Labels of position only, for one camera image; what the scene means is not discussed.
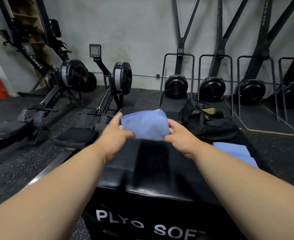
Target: black gym floor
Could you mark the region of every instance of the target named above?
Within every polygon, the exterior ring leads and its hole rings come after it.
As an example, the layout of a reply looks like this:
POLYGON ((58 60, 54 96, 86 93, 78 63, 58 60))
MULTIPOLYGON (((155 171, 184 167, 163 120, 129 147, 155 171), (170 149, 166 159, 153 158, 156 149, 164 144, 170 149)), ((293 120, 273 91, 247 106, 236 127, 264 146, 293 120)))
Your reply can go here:
MULTIPOLYGON (((98 106, 105 93, 103 86, 97 86, 94 92, 85 94, 85 103, 98 106)), ((125 96, 125 105, 138 109, 157 109, 159 91, 131 89, 125 96)), ((0 101, 0 121, 16 119, 22 107, 39 103, 41 98, 10 98, 0 101)), ((46 124, 50 127, 49 140, 41 145, 32 146, 23 140, 15 148, 9 148, 0 157, 0 203, 19 192, 38 173, 40 173, 63 148, 53 145, 51 138, 69 127, 76 126, 80 109, 65 105, 67 98, 60 99, 55 108, 57 113, 49 113, 46 124)), ((294 185, 294 136, 257 133, 243 130, 256 149, 261 153, 275 174, 294 185)), ((89 239, 87 230, 80 220, 72 239, 89 239)))

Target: finger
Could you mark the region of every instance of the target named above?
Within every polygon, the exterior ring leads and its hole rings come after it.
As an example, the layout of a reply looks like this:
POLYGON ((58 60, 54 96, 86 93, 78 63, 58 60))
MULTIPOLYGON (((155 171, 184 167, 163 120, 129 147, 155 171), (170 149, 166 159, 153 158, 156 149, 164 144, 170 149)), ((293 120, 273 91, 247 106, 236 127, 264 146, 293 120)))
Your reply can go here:
POLYGON ((113 117, 110 124, 118 126, 120 124, 120 120, 121 120, 122 116, 123 116, 123 114, 121 112, 119 112, 115 117, 113 117))
POLYGON ((173 143, 173 140, 174 140, 174 136, 173 135, 165 136, 165 141, 166 142, 173 143))
POLYGON ((175 133, 175 129, 173 129, 173 128, 169 128, 169 133, 170 133, 170 134, 175 133))
POLYGON ((126 139, 130 139, 134 137, 134 134, 131 131, 124 131, 124 136, 126 139))
POLYGON ((179 124, 177 121, 174 121, 172 119, 168 119, 168 125, 169 125, 169 127, 173 128, 173 129, 181 126, 181 124, 179 124))

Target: folded towel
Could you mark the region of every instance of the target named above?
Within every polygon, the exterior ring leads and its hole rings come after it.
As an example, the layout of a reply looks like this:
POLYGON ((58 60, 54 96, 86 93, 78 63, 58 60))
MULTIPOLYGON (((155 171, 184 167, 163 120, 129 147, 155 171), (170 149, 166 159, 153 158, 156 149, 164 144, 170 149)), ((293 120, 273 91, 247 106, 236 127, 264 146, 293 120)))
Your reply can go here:
POLYGON ((258 168, 258 165, 253 157, 250 156, 250 153, 246 146, 237 145, 232 143, 225 142, 214 142, 213 146, 228 153, 231 156, 234 156, 241 161, 248 163, 254 167, 258 168))
POLYGON ((144 110, 121 118, 123 129, 130 130, 135 139, 163 141, 169 135, 166 114, 161 109, 144 110))

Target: black bag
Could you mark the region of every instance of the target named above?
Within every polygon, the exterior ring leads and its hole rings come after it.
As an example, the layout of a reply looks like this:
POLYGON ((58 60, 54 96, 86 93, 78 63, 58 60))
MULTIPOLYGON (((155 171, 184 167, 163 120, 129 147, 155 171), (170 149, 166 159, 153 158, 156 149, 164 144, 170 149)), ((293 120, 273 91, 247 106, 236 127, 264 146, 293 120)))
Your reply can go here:
POLYGON ((204 141, 231 140, 237 134, 237 125, 230 118, 225 118, 221 111, 194 99, 186 100, 180 111, 180 121, 192 134, 204 141))

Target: wooden shelf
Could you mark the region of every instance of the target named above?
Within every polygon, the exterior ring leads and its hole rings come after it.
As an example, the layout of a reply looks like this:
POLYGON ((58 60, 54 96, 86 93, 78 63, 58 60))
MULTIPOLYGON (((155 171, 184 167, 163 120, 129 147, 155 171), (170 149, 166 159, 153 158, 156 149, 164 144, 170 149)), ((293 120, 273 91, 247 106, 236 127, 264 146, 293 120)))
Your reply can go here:
POLYGON ((35 17, 35 16, 29 16, 29 15, 19 14, 19 13, 13 13, 13 15, 14 16, 17 16, 17 17, 25 17, 25 18, 38 19, 38 17, 35 17))

